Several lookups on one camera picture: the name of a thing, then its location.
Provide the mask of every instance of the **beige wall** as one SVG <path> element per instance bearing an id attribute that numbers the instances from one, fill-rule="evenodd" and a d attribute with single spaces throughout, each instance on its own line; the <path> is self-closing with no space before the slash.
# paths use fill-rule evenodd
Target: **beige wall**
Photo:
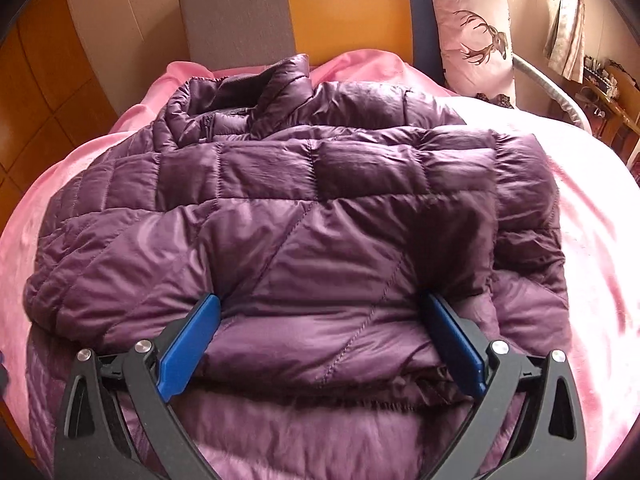
<path id="1" fill-rule="evenodd" d="M 68 1 L 87 56 L 118 113 L 140 101 L 169 62 L 188 59 L 178 0 Z M 508 1 L 514 51 L 559 82 L 542 54 L 556 3 Z M 611 56 L 630 71 L 640 68 L 638 46 L 608 0 L 587 0 L 587 32 L 589 54 Z M 546 114 L 549 98 L 526 76 L 516 74 L 516 93 L 519 107 Z"/>

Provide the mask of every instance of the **pink bed sheet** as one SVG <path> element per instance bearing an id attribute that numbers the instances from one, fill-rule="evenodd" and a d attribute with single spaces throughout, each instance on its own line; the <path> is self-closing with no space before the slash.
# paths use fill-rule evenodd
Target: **pink bed sheet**
<path id="1" fill-rule="evenodd" d="M 258 73 L 264 67 L 210 72 L 173 62 L 140 104 L 116 122 L 110 134 L 74 150 L 28 190 L 0 237 L 0 351 L 11 382 L 6 403 L 30 441 L 26 340 L 30 323 L 22 289 L 33 271 L 40 223 L 50 197 L 108 147 L 151 122 L 175 89 L 192 76 Z M 610 460 L 640 412 L 640 190 L 616 155 L 568 124 L 519 110 L 505 110 L 458 97 L 394 54 L 359 50 L 338 56 L 311 73 L 322 81 L 391 82 L 444 97 L 468 124 L 536 134 L 560 189 L 562 248 L 574 346 L 569 359 L 576 377 L 588 441 L 589 479 Z"/>

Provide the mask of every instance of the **deer print pillow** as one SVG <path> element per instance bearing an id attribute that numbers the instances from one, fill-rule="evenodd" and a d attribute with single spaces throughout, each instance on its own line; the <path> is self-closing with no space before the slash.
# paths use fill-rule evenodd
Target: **deer print pillow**
<path id="1" fill-rule="evenodd" d="M 451 90 L 515 105 L 513 51 L 507 0 L 433 0 L 440 53 Z"/>

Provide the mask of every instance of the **bed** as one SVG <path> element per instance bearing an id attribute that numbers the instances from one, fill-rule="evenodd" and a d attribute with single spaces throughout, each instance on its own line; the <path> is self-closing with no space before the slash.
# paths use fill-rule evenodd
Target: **bed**
<path id="1" fill-rule="evenodd" d="M 212 6 L 220 1 L 228 3 L 227 12 L 220 9 L 211 12 Z M 276 8 L 276 0 L 244 1 L 245 5 L 256 2 L 255 5 L 269 12 Z M 22 311 L 21 298 L 24 282 L 33 271 L 37 233 L 49 198 L 98 154 L 153 120 L 168 97 L 188 78 L 258 73 L 264 65 L 296 51 L 295 41 L 283 40 L 286 37 L 283 27 L 290 27 L 286 20 L 278 24 L 272 16 L 266 19 L 264 14 L 247 11 L 240 14 L 239 23 L 233 26 L 223 23 L 230 12 L 238 13 L 235 0 L 181 0 L 181 7 L 191 58 L 200 63 L 171 63 L 142 102 L 123 114 L 109 135 L 88 142 L 47 170 L 26 193 L 0 238 L 0 264 L 4 269 L 0 350 L 12 378 L 6 403 L 27 440 L 30 428 L 22 371 L 30 323 Z M 640 270 L 636 227 L 636 219 L 640 218 L 640 190 L 616 155 L 584 131 L 588 128 L 586 119 L 571 99 L 553 83 L 540 79 L 526 62 L 515 58 L 516 65 L 534 74 L 571 111 L 578 127 L 455 96 L 444 89 L 439 51 L 436 50 L 437 56 L 427 56 L 433 49 L 420 43 L 422 38 L 431 41 L 433 47 L 436 24 L 433 17 L 428 17 L 428 8 L 427 14 L 420 16 L 417 22 L 420 25 L 413 29 L 414 55 L 409 60 L 412 65 L 392 52 L 336 44 L 334 47 L 343 54 L 331 56 L 327 62 L 316 62 L 319 66 L 312 72 L 312 80 L 314 84 L 329 80 L 374 80 L 412 86 L 445 98 L 469 124 L 490 126 L 501 121 L 536 134 L 560 189 L 562 248 L 566 255 L 574 336 L 569 359 L 586 422 L 589 478 L 616 478 L 607 476 L 613 474 L 613 467 L 605 469 L 605 466 L 609 462 L 614 465 L 624 462 L 623 455 L 628 454 L 627 448 L 634 444 L 633 437 L 638 432 L 637 425 L 635 429 L 632 427 L 640 412 L 640 369 L 635 364 L 636 352 L 640 351 L 640 291 L 636 285 Z M 430 23 L 431 28 L 425 28 L 425 23 Z M 236 35 L 226 35 L 229 44 L 221 44 L 222 38 L 218 41 L 219 27 L 237 31 Z M 245 55 L 239 48 L 241 45 L 246 46 Z M 619 456 L 612 460 L 619 450 Z"/>

